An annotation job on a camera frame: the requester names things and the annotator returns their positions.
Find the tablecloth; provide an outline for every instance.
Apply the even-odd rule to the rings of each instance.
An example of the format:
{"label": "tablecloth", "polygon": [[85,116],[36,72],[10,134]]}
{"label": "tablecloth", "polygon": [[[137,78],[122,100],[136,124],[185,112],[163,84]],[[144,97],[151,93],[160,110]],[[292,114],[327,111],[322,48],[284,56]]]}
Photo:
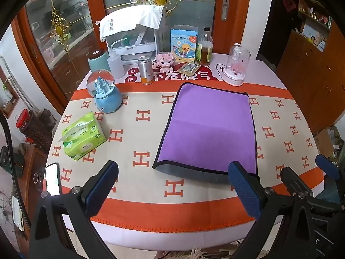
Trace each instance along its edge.
{"label": "tablecloth", "polygon": [[[290,166],[319,193],[323,175],[315,165],[317,148],[289,91],[261,84],[230,86],[218,80],[222,65],[218,64],[206,75],[215,80],[204,77],[189,81],[249,94],[261,184],[287,193],[280,172]],[[59,163],[64,193],[84,185],[107,160],[119,165],[118,180],[99,214],[91,219],[106,242],[148,250],[187,250],[243,238],[252,225],[253,218],[246,214],[231,186],[178,178],[151,168],[176,92],[185,81],[158,80],[148,86],[129,81],[118,84],[123,104],[112,114],[98,111],[87,90],[79,89],[63,114],[47,164]],[[74,161],[64,154],[58,140],[65,127],[90,111],[95,113],[108,140]],[[67,218],[65,221],[67,227],[73,228]]]}

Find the wooden cabinet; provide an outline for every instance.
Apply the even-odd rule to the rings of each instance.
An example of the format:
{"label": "wooden cabinet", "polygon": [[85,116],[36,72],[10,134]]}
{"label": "wooden cabinet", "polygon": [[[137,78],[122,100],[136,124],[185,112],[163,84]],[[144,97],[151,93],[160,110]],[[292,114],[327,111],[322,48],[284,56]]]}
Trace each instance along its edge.
{"label": "wooden cabinet", "polygon": [[334,124],[345,109],[344,54],[345,38],[333,23],[323,52],[292,31],[277,67],[313,133]]}
{"label": "wooden cabinet", "polygon": [[69,55],[65,53],[51,70],[52,76],[69,100],[90,71],[89,54],[97,49],[96,39],[89,34],[69,50]]}
{"label": "wooden cabinet", "polygon": [[[34,145],[25,144],[25,148],[25,166],[23,175],[18,178],[18,185],[25,209],[27,210],[29,219],[32,223],[35,220],[36,205],[41,194],[41,191],[37,189],[35,183],[33,182],[33,175],[35,173],[44,173],[45,165],[47,163],[47,156],[35,148]],[[28,258],[30,230],[28,229],[26,223],[24,223],[24,234],[27,240],[20,236],[19,229],[16,226],[14,227],[14,231],[20,252],[25,256],[25,258]]]}

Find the smartphone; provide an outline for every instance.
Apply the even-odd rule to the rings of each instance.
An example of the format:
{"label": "smartphone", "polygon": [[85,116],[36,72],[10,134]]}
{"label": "smartphone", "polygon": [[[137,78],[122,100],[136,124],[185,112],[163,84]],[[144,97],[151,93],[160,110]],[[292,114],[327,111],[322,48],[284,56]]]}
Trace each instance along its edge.
{"label": "smartphone", "polygon": [[61,194],[60,167],[58,163],[53,163],[45,168],[45,182],[47,191],[52,195]]}

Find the pink toy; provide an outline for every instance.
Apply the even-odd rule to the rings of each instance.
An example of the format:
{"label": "pink toy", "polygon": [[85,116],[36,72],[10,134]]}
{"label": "pink toy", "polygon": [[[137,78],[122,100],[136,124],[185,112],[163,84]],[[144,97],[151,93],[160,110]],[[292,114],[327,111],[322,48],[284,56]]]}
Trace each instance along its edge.
{"label": "pink toy", "polygon": [[162,67],[160,69],[160,72],[173,72],[174,69],[171,67],[174,63],[174,56],[172,53],[162,54],[160,53],[157,55],[156,60],[158,61],[158,64]]}

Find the rubber duck box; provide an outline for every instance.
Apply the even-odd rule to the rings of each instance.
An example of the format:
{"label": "rubber duck box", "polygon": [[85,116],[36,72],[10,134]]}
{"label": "rubber duck box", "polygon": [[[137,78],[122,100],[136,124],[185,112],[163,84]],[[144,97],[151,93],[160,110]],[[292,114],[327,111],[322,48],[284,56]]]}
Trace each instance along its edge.
{"label": "rubber duck box", "polygon": [[188,25],[174,25],[170,32],[171,53],[176,61],[194,62],[198,28]]}

